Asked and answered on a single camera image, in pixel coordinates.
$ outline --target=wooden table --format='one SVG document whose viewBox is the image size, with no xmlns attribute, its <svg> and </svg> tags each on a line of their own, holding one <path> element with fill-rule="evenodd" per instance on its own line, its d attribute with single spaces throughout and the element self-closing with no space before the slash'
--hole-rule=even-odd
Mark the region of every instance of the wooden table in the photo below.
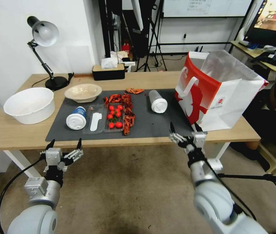
<svg viewBox="0 0 276 234">
<path fill-rule="evenodd" d="M 46 74 L 32 75 L 19 89 L 30 88 L 31 85 L 43 78 Z M 124 80 L 112 81 L 94 81 L 92 75 L 87 77 L 74 77 L 68 87 L 54 92 L 55 111 L 43 122 L 25 125 L 17 122 L 11 116 L 6 115 L 0 110 L 0 150 L 3 150 L 20 168 L 24 169 L 30 165 L 29 161 L 20 152 L 26 149 L 44 149 L 47 145 L 45 138 L 51 128 L 51 125 L 64 100 L 64 92 L 68 88 L 84 83 L 93 83 L 102 87 L 103 90 L 120 90 L 126 88 L 143 89 L 165 89 L 175 88 L 179 79 L 178 71 L 168 72 L 133 72 L 126 73 Z M 44 81 L 35 85 L 35 87 L 44 87 Z M 218 130 L 209 132 L 207 142 L 219 143 L 214 152 L 214 156 L 220 158 L 230 142 L 233 141 L 259 141 L 259 135 L 241 117 L 232 129 Z M 77 141 L 57 141 L 54 147 L 74 148 Z M 172 144 L 168 137 L 150 137 L 150 138 L 126 138 L 126 139 L 105 139 L 105 140 L 83 140 L 83 147 L 109 147 L 109 146 L 133 146 L 133 145 L 154 145 L 154 144 Z M 29 177 L 40 176 L 34 167 L 27 170 Z"/>
<path fill-rule="evenodd" d="M 263 52 L 265 52 L 265 50 L 263 49 L 253 49 L 253 50 L 250 50 L 248 49 L 247 47 L 241 45 L 238 41 L 231 41 L 231 44 L 237 48 L 239 51 L 242 51 L 243 53 L 245 53 L 245 55 L 247 57 L 250 57 L 251 59 L 261 55 Z M 266 63 L 266 62 L 258 62 L 260 65 L 262 65 L 264 68 L 267 68 L 267 69 L 270 69 L 271 71 L 275 72 L 276 73 L 276 66 L 274 65 L 271 65 L 269 63 Z"/>
</svg>

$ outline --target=lamp base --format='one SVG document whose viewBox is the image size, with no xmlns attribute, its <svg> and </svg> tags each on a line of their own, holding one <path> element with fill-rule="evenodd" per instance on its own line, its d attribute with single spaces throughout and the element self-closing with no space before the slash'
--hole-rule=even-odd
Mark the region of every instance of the lamp base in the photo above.
<svg viewBox="0 0 276 234">
<path fill-rule="evenodd" d="M 63 76 L 56 76 L 54 80 L 49 79 L 46 81 L 45 86 L 53 91 L 62 89 L 69 84 L 68 80 Z"/>
</svg>

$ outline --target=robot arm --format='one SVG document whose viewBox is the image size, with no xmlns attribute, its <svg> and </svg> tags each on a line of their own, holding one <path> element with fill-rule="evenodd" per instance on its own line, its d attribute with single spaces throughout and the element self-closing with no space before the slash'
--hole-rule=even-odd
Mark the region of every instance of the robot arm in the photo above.
<svg viewBox="0 0 276 234">
<path fill-rule="evenodd" d="M 67 166 L 77 161 L 84 154 L 79 139 L 75 150 L 63 154 L 60 148 L 53 148 L 54 140 L 40 154 L 46 157 L 45 177 L 29 178 L 25 190 L 29 195 L 29 208 L 17 216 L 9 226 L 8 234 L 52 234 L 57 225 L 55 208 L 60 198 L 63 185 L 63 172 Z"/>
<path fill-rule="evenodd" d="M 229 191 L 215 176 L 222 169 L 220 160 L 206 159 L 203 146 L 206 133 L 192 132 L 190 136 L 181 136 L 170 124 L 172 142 L 183 148 L 189 158 L 191 180 L 195 188 L 194 207 L 210 224 L 215 234 L 267 234 L 255 220 L 246 216 L 235 204 Z"/>
</svg>

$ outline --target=red and white bag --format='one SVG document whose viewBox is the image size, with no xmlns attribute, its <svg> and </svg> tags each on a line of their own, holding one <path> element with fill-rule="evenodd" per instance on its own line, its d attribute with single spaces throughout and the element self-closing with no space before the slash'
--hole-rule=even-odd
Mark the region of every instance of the red and white bag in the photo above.
<svg viewBox="0 0 276 234">
<path fill-rule="evenodd" d="M 205 57 L 198 69 L 191 61 Z M 232 128 L 258 91 L 268 82 L 227 53 L 189 52 L 175 98 L 191 124 L 203 131 Z"/>
</svg>

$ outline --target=bag handle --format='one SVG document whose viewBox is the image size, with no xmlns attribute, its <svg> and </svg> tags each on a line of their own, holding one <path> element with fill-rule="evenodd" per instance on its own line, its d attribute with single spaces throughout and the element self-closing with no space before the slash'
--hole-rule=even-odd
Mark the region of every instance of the bag handle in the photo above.
<svg viewBox="0 0 276 234">
<path fill-rule="evenodd" d="M 188 85 L 186 86 L 186 88 L 184 89 L 183 93 L 184 93 L 185 95 L 188 95 L 189 92 L 190 92 L 190 89 L 192 88 L 192 86 L 193 86 L 194 84 L 196 84 L 196 85 L 199 84 L 199 80 L 198 80 L 195 76 L 193 76 L 193 77 L 190 79 L 190 81 L 189 81 Z"/>
<path fill-rule="evenodd" d="M 193 76 L 193 77 L 190 79 L 190 81 L 189 81 L 189 83 L 187 84 L 187 86 L 185 87 L 185 89 L 182 90 L 183 82 L 182 82 L 181 79 L 183 79 L 183 77 L 184 77 L 184 79 L 187 78 L 186 76 L 182 76 L 183 72 L 184 72 L 186 69 L 187 69 L 187 67 L 182 68 L 182 70 L 181 70 L 181 75 L 180 75 L 180 78 L 179 78 L 179 83 L 178 83 L 178 85 L 177 85 L 177 87 L 176 87 L 176 91 L 177 91 L 177 93 L 179 94 L 179 97 L 181 97 L 181 98 L 182 98 L 182 97 L 185 97 L 185 96 L 187 96 L 187 95 L 189 94 L 189 92 L 190 92 L 190 90 L 191 90 L 191 88 L 192 88 L 192 86 L 193 86 L 194 84 L 196 84 L 196 85 L 199 84 L 199 80 L 198 80 L 195 76 Z"/>
</svg>

